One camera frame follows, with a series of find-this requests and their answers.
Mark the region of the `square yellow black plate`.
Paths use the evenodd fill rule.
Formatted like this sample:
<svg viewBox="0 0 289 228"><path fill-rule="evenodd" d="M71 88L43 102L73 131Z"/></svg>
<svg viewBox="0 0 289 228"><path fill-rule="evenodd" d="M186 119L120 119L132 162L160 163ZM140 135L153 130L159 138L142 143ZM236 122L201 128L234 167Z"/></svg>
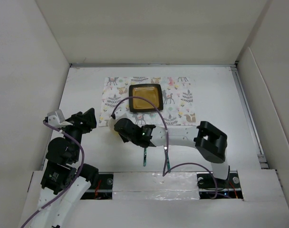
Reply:
<svg viewBox="0 0 289 228"><path fill-rule="evenodd" d="M132 113L148 113L164 109L162 89L159 84L137 84L129 87L129 108Z"/></svg>

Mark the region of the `floral animal print cloth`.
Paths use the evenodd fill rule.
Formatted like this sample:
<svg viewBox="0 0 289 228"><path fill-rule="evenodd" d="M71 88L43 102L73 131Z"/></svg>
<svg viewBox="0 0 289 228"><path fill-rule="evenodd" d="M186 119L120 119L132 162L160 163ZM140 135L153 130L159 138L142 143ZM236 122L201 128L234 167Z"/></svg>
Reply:
<svg viewBox="0 0 289 228"><path fill-rule="evenodd" d="M195 125L195 82L189 77L107 77L98 123L107 127L114 110L138 125Z"/></svg>

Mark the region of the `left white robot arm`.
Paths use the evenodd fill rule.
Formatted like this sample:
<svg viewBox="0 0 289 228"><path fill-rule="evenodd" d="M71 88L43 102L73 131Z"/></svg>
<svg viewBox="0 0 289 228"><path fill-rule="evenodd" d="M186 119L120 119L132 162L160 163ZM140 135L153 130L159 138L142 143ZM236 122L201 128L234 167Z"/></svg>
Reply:
<svg viewBox="0 0 289 228"><path fill-rule="evenodd" d="M83 194L98 184L98 168L85 163L82 136L96 128L94 108L66 119L60 109L43 124L60 133L47 147L47 165L32 228L63 228Z"/></svg>

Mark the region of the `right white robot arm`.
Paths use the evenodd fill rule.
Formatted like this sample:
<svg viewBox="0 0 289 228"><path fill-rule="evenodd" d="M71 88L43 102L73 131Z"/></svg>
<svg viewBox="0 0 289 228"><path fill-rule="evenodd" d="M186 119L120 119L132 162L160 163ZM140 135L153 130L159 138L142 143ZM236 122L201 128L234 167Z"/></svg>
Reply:
<svg viewBox="0 0 289 228"><path fill-rule="evenodd" d="M227 134L207 121L201 121L199 126L165 129L152 124L138 126L122 118L116 121L114 130L123 142L142 148L169 145L195 148L211 163L214 185L223 187L230 180L230 166L226 161Z"/></svg>

